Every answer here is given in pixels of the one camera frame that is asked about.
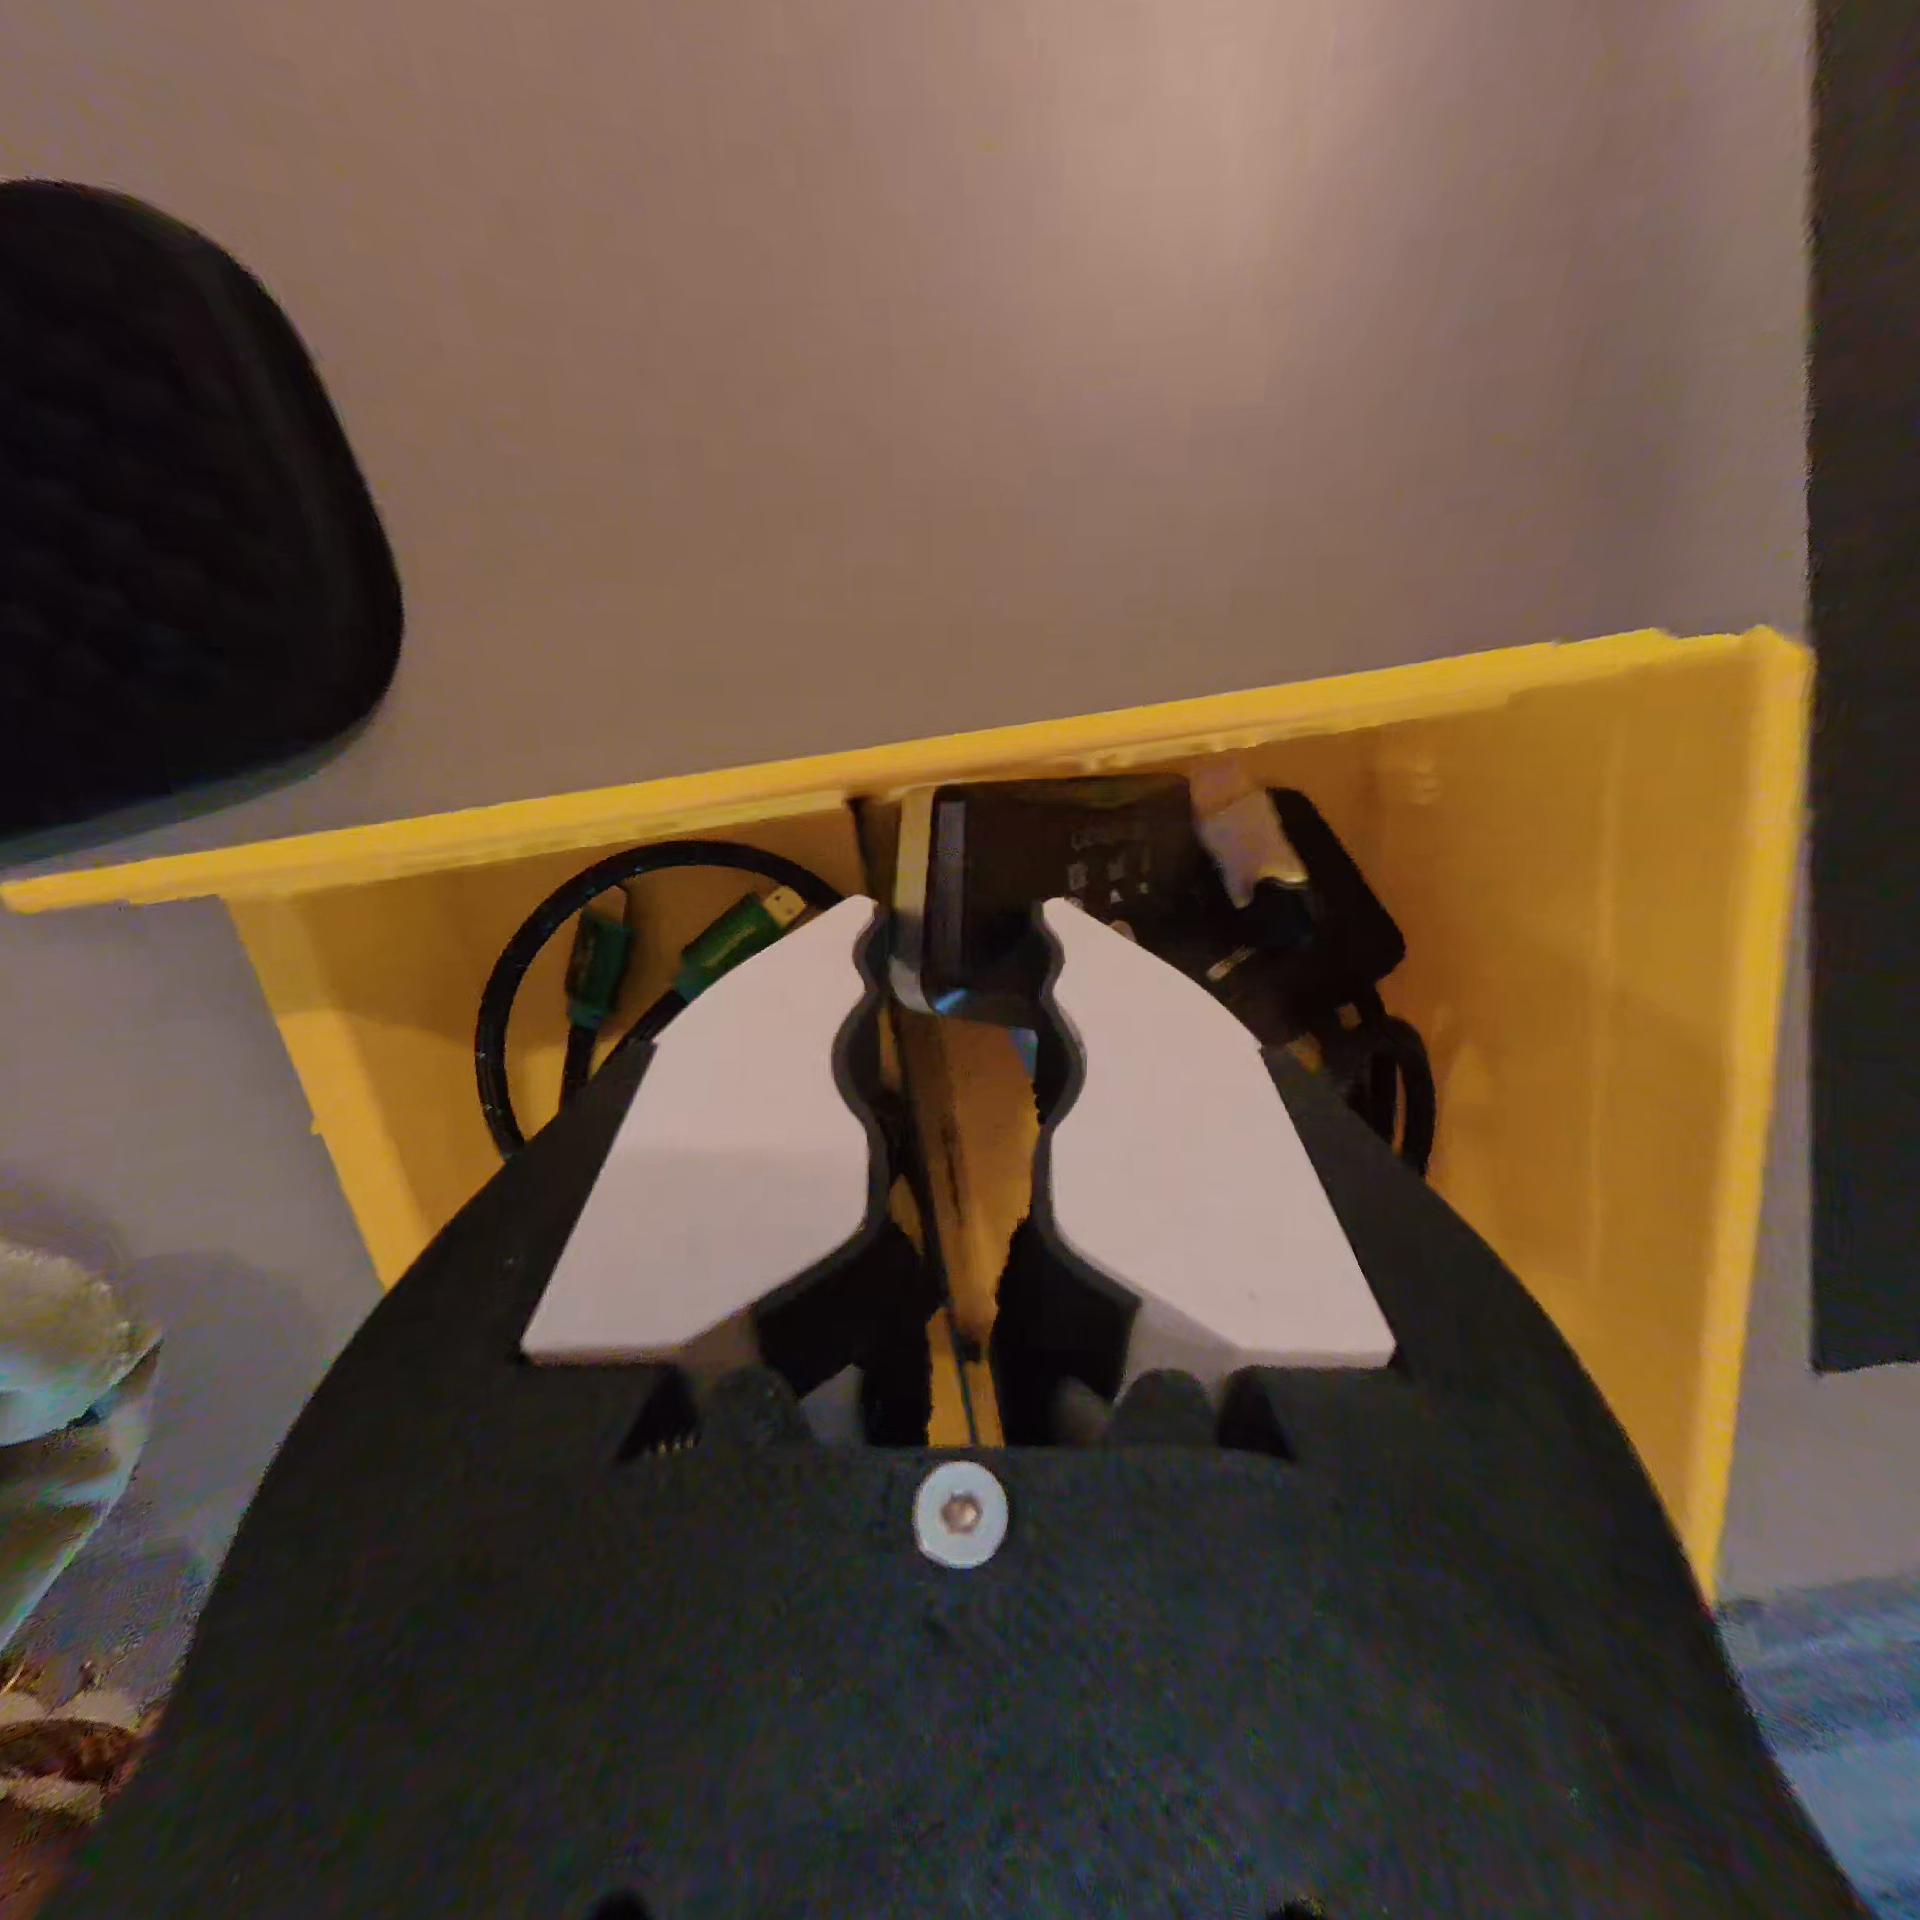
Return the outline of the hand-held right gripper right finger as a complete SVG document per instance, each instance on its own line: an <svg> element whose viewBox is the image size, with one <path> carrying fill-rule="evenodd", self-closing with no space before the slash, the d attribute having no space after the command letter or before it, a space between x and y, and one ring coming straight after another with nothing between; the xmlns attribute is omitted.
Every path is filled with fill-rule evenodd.
<svg viewBox="0 0 1920 1920"><path fill-rule="evenodd" d="M1397 1349L1249 1029L1069 898L1038 913L1065 1084L1035 1211L1118 1369L1381 1369Z"/></svg>

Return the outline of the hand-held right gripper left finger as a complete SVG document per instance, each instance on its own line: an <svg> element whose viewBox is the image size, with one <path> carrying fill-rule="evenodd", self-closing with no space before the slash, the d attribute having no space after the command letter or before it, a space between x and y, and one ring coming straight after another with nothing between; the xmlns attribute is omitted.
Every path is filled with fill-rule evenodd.
<svg viewBox="0 0 1920 1920"><path fill-rule="evenodd" d="M853 897L678 1013L639 1072L521 1335L544 1364L731 1364L751 1314L879 1225L879 1131L846 1045L878 1003Z"/></svg>

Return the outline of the braided hdmi cable green plug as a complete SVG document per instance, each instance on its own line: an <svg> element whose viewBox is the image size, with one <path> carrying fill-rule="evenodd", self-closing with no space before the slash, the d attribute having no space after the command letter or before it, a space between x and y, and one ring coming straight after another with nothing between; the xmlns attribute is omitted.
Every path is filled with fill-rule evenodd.
<svg viewBox="0 0 1920 1920"><path fill-rule="evenodd" d="M569 932L562 978L566 1040L559 1068L559 1105L569 1105L594 1076L598 1040L616 1013L632 967L632 885L682 871L747 875L753 887L681 948L667 986L616 1040L614 1056L656 1043L722 977L779 945L807 916L843 904L831 883L797 859L723 839L667 839L625 849L566 877L517 927L477 1002L470 1039L473 1084L499 1162L511 1162L526 1140L511 1095L507 1045L521 986L534 960L557 936Z"/></svg>

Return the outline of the yellow divided bin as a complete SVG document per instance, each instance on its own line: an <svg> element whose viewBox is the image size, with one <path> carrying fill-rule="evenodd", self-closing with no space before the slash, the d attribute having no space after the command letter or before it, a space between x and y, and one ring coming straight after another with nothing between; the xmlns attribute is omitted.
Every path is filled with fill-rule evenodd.
<svg viewBox="0 0 1920 1920"><path fill-rule="evenodd" d="M1408 956L1435 1189L1581 1357L1718 1586L1775 1089L1809 652L1537 643L1344 680L773 760L3 877L17 915L216 898L391 1287L496 1169L481 981L587 855L738 832L838 890L853 805L1240 756L1301 789Z"/></svg>

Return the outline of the black quilted wrist rest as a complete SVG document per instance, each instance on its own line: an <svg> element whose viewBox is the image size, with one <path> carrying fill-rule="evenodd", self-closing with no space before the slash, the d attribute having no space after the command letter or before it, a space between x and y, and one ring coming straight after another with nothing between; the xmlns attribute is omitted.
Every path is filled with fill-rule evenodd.
<svg viewBox="0 0 1920 1920"><path fill-rule="evenodd" d="M317 770L399 666L373 489L302 335L203 232L1 186L3 863Z"/></svg>

